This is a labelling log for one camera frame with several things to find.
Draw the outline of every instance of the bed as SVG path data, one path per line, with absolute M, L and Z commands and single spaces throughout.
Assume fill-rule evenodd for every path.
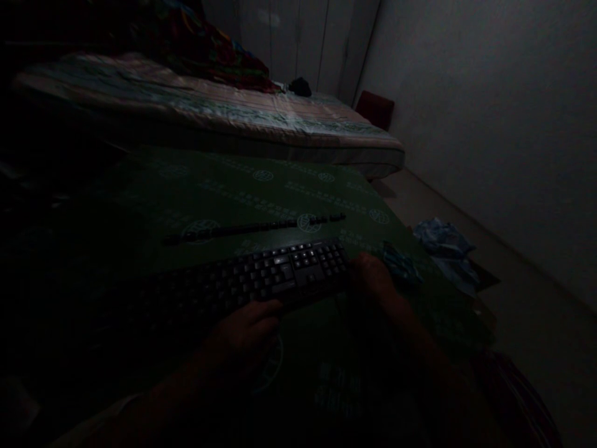
M 79 53 L 30 65 L 12 88 L 123 145 L 341 164 L 368 179 L 404 165 L 396 138 L 332 96 L 239 90 L 179 76 L 140 53 Z

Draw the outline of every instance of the colorful blanket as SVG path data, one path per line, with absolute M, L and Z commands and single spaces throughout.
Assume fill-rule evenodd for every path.
M 269 69 L 241 44 L 177 0 L 155 0 L 131 26 L 135 48 L 176 73 L 275 93 Z

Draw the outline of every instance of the black keyboard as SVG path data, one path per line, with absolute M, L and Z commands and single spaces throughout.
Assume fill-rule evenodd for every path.
M 250 301 L 284 311 L 346 289 L 348 257 L 337 238 L 177 269 L 125 282 L 84 326 L 83 358 L 117 364 L 196 347 L 219 320 Z

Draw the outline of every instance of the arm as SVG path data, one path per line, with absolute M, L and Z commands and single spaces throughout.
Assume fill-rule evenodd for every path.
M 454 446 L 510 446 L 486 403 L 475 396 L 394 288 L 386 266 L 361 253 L 351 260 L 356 287 L 379 304 L 417 367 L 419 404 L 438 440 Z
M 251 302 L 222 320 L 191 359 L 113 421 L 86 447 L 148 447 L 194 409 L 205 409 L 238 386 L 275 342 L 278 301 Z

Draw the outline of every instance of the white wall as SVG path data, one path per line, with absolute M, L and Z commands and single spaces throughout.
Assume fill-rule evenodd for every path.
M 203 0 L 205 17 L 269 67 L 350 104 L 379 0 Z
M 596 62 L 595 2 L 382 0 L 358 91 L 396 101 L 409 169 L 593 310 Z

